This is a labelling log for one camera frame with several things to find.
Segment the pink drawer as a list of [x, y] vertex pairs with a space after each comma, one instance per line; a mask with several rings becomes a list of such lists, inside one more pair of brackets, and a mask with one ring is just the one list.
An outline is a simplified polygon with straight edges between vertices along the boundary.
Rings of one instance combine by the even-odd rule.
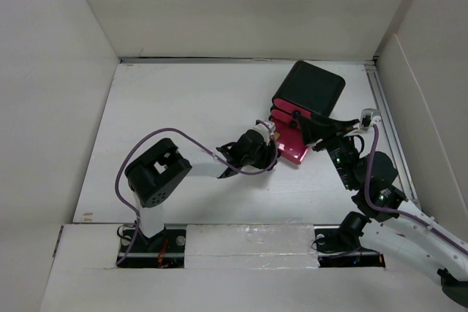
[[274, 117], [269, 120], [275, 125], [275, 139], [281, 157], [296, 165], [301, 165], [308, 147], [303, 144], [301, 130], [294, 123], [290, 125]]
[[310, 118], [312, 116], [312, 112], [310, 110], [307, 110], [302, 106], [293, 104], [292, 102], [281, 98], [275, 98], [273, 100], [273, 106], [276, 110], [280, 110], [288, 115], [293, 115], [294, 112], [299, 112], [299, 115], [307, 118]]
[[271, 109], [271, 118], [275, 121], [280, 121], [285, 124], [297, 123], [298, 117], [301, 115], [302, 113], [300, 110], [293, 110], [292, 112], [287, 112], [275, 107]]

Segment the black drawer organizer box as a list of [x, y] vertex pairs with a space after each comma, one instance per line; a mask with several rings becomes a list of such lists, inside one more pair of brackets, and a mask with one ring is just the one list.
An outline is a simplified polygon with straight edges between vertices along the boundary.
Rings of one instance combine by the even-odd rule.
[[272, 104], [275, 98], [281, 98], [312, 113], [329, 116], [345, 86], [343, 77], [297, 61], [273, 95]]

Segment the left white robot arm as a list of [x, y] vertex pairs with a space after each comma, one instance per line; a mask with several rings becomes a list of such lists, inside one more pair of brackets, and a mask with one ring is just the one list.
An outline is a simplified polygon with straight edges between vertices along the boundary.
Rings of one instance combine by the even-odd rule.
[[185, 158], [168, 137], [162, 138], [133, 161], [125, 161], [122, 172], [137, 203], [137, 241], [147, 251], [157, 250], [165, 230], [163, 202], [188, 176], [224, 180], [236, 175], [261, 175], [274, 168], [279, 157], [272, 123], [259, 122], [235, 142], [212, 151], [197, 140], [174, 128], [151, 133], [174, 132], [198, 149], [194, 160]]

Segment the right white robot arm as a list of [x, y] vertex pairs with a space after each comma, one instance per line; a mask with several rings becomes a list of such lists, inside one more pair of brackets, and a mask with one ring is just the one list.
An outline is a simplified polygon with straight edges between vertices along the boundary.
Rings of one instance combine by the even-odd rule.
[[377, 150], [380, 112], [338, 121], [316, 115], [298, 117], [303, 143], [326, 151], [343, 186], [354, 191], [355, 211], [329, 234], [317, 233], [312, 248], [331, 259], [376, 251], [410, 265], [467, 306], [467, 242], [427, 216], [394, 186], [398, 176], [390, 157]]

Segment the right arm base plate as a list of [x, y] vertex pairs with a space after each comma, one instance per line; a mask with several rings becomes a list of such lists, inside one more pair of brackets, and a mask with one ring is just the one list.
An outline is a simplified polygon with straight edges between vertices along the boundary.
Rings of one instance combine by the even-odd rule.
[[317, 252], [319, 268], [385, 268], [380, 252], [364, 248], [337, 226], [315, 226], [311, 248]]

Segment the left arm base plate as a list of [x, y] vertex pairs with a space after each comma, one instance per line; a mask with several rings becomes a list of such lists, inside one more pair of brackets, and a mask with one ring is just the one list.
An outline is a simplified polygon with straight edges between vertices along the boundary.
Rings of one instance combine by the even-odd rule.
[[140, 232], [132, 241], [135, 228], [121, 225], [116, 234], [120, 239], [116, 266], [119, 268], [184, 268], [186, 226], [168, 226], [158, 235], [147, 238]]

